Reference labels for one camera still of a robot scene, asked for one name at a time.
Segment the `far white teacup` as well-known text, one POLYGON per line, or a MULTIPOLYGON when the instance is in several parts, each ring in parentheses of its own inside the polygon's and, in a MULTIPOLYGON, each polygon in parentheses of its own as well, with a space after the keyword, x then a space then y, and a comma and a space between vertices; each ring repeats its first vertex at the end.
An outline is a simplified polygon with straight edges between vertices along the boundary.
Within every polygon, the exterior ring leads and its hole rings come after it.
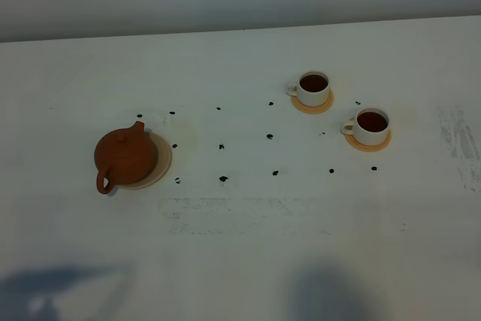
POLYGON ((286 94, 294 96, 307 107, 318 107, 328 101, 331 91, 328 76, 321 71, 308 71, 295 82, 285 85, 286 94))

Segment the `white teacup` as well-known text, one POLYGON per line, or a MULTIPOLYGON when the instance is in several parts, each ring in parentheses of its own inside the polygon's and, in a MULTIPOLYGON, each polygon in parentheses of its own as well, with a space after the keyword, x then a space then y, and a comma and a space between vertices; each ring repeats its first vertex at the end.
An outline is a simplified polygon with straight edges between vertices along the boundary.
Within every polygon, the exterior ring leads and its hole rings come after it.
POLYGON ((286 94, 294 96, 307 107, 318 107, 328 101, 331 91, 328 76, 321 71, 308 71, 295 82, 285 85, 286 94))
POLYGON ((389 115, 377 107, 359 110, 352 120, 341 127, 345 136, 352 136, 361 145, 375 147, 384 142, 390 132, 389 115))

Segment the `near white teacup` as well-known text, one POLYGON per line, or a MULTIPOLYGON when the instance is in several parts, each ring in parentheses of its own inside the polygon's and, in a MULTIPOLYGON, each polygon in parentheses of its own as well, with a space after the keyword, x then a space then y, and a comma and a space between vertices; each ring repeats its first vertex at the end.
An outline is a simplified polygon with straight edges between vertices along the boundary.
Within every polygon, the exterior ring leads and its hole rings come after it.
POLYGON ((341 127, 345 136, 352 136, 361 145, 375 147, 384 142, 390 132, 389 115, 377 107, 359 110, 352 120, 341 127))

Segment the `near orange cup coaster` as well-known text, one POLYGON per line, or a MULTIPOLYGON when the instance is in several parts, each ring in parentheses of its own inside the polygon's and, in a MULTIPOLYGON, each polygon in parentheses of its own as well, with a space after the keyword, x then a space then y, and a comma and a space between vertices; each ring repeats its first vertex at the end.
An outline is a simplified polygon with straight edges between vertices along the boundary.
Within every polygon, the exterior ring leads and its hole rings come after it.
POLYGON ((384 140, 384 142, 382 142, 380 144, 377 144, 375 146, 368 146, 368 145, 365 145, 365 144, 361 144, 352 135, 344 135, 344 137, 345 137, 346 141, 352 147, 356 148, 357 150, 360 150, 362 152, 367 152, 367 153, 375 153, 375 152, 379 152, 379 151, 387 148, 387 146, 389 146, 389 143, 392 139, 392 131, 389 130, 389 132, 387 134, 387 137, 384 140))

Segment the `orange cup coaster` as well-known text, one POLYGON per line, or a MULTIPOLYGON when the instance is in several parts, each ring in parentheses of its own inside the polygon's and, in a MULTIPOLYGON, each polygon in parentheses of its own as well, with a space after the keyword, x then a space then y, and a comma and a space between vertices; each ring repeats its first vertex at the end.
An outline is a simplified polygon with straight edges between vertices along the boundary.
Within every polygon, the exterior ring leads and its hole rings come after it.
POLYGON ((387 146, 389 146, 389 143, 392 139, 392 131, 389 130, 389 132, 387 134, 387 137, 384 140, 384 142, 382 142, 380 144, 377 144, 375 146, 368 146, 368 145, 365 145, 365 144, 361 144, 352 135, 344 135, 344 137, 345 137, 346 141, 352 147, 356 148, 357 150, 360 150, 362 152, 367 152, 367 153, 375 153, 375 152, 379 152, 379 151, 387 148, 387 146))
POLYGON ((291 100, 292 105, 302 113, 305 113, 305 114, 322 114, 322 113, 328 111, 332 107, 332 105, 334 104, 334 93, 330 90, 327 101, 325 103, 323 103, 319 106, 315 106, 315 107, 309 107, 309 106, 306 106, 305 104, 302 104, 298 100, 298 98, 295 97, 295 96, 291 96, 290 100, 291 100))

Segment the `brown clay teapot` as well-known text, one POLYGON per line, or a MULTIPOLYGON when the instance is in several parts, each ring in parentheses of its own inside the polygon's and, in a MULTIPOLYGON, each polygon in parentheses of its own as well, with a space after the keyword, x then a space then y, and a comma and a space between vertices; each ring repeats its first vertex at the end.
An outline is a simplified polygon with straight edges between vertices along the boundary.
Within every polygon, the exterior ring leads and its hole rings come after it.
POLYGON ((108 194, 115 186, 137 183, 147 177, 157 163, 157 150, 144 123, 107 133, 96 145, 96 188, 108 194))

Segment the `far orange cup coaster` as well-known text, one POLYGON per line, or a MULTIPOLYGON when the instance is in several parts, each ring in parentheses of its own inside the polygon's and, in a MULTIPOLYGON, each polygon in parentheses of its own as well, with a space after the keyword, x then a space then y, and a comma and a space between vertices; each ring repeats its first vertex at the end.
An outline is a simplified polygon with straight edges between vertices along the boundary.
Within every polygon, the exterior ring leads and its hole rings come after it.
POLYGON ((306 106, 305 104, 302 104, 298 100, 298 98, 295 97, 295 96, 291 96, 290 100, 291 100, 292 105, 302 113, 305 113, 305 114, 322 114, 322 113, 328 111, 332 107, 332 105, 334 104, 334 93, 330 90, 327 101, 325 103, 323 103, 319 106, 315 106, 315 107, 309 107, 309 106, 306 106))

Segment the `beige round teapot coaster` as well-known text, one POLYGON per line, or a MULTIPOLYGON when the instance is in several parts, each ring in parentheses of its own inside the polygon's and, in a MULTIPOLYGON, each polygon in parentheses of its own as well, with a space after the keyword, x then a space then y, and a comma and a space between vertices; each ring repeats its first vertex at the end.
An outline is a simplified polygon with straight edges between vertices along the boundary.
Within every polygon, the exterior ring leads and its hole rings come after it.
POLYGON ((154 132, 150 132, 149 137, 157 150, 156 166, 144 179, 132 184, 118 185, 117 188, 130 190, 144 189, 157 183, 168 173, 172 162, 172 151, 169 143, 154 132))

